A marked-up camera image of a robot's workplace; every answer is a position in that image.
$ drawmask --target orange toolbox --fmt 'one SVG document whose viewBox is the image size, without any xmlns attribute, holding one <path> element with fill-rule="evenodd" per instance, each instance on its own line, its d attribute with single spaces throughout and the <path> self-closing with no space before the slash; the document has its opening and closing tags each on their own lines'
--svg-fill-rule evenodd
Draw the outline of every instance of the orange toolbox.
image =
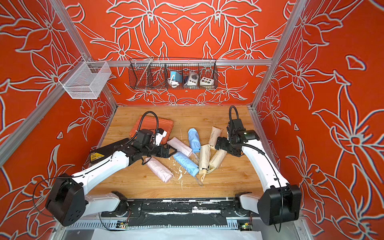
<svg viewBox="0 0 384 240">
<path fill-rule="evenodd" d="M 140 119 L 142 118 L 142 115 L 139 117 L 139 119 L 136 121 L 135 125 L 133 126 L 132 130 L 130 131 L 129 135 L 133 137 L 137 131 L 137 128 L 139 127 Z M 166 144 L 170 135 L 170 132 L 173 128 L 173 121 L 168 119 L 159 118 L 159 128 L 164 129 L 164 131 L 167 132 L 167 135 L 161 140 L 161 144 Z M 155 132 L 156 129 L 156 118 L 145 116 L 143 122 L 141 123 L 140 129 L 149 129 L 152 132 Z"/>
</svg>

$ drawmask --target yellow label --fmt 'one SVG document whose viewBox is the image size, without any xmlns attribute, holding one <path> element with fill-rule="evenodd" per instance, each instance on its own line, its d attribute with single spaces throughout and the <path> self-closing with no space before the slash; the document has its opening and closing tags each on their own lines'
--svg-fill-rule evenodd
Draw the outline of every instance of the yellow label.
<svg viewBox="0 0 384 240">
<path fill-rule="evenodd" d="M 96 159 L 99 159 L 101 157 L 104 157 L 104 155 L 102 155 L 98 152 L 93 152 L 93 153 L 91 153 L 91 162 L 96 160 Z"/>
</svg>

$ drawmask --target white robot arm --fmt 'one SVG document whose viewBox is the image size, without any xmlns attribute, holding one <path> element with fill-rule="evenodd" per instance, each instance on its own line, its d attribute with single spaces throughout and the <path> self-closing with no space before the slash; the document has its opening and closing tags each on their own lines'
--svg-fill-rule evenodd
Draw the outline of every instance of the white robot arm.
<svg viewBox="0 0 384 240">
<path fill-rule="evenodd" d="M 228 139 L 218 137 L 215 148 L 224 149 L 229 154 L 240 157 L 242 152 L 249 158 L 260 182 L 264 194 L 259 198 L 253 193 L 237 194 L 234 205 L 237 212 L 258 213 L 267 225 L 296 220 L 300 210 L 301 191 L 280 174 L 265 154 L 262 143 L 254 130 L 246 130 L 239 118 L 230 117 Z M 47 198 L 46 208 L 63 225 L 69 226 L 80 217 L 99 212 L 112 212 L 123 216 L 128 211 L 128 202 L 117 191 L 102 195 L 88 195 L 89 191 L 115 172 L 124 169 L 142 156 L 170 157 L 169 145 L 160 144 L 160 134 L 147 129 L 137 131 L 133 143 L 123 145 L 117 151 L 88 169 L 72 176 L 60 175 Z"/>
</svg>

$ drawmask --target wooden table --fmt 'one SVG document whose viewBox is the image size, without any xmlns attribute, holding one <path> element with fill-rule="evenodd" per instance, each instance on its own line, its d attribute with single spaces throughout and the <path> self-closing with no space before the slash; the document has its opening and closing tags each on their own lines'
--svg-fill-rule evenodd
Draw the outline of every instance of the wooden table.
<svg viewBox="0 0 384 240">
<path fill-rule="evenodd" d="M 254 126 L 246 106 L 237 106 L 239 117 L 246 129 Z M 227 136 L 229 106 L 141 106 L 119 107 L 108 129 L 102 146 L 129 137 L 133 125 L 140 115 L 153 111 L 159 118 L 174 122 L 170 138 L 177 137 L 189 145 L 188 130 L 194 127 L 202 145 L 207 144 L 211 127 L 223 129 L 222 136 Z M 262 195 L 260 180 L 246 156 L 234 157 L 227 154 L 221 166 L 207 175 L 204 186 L 197 185 L 196 179 L 185 171 L 173 157 L 157 158 L 174 177 L 163 183 L 141 161 L 122 169 L 97 185 L 90 194 L 106 194 L 119 191 L 127 198 L 179 198 L 179 197 L 234 197 L 239 192 L 253 192 Z"/>
</svg>

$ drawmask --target small white box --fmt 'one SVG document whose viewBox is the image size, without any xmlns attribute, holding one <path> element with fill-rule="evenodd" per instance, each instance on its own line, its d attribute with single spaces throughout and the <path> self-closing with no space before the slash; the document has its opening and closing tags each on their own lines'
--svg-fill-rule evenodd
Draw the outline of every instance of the small white box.
<svg viewBox="0 0 384 240">
<path fill-rule="evenodd" d="M 189 72 L 187 86 L 197 86 L 197 82 L 199 81 L 199 75 L 195 72 Z"/>
<path fill-rule="evenodd" d="M 200 86 L 213 86 L 214 80 L 211 78 L 203 77 L 200 79 Z"/>
</svg>

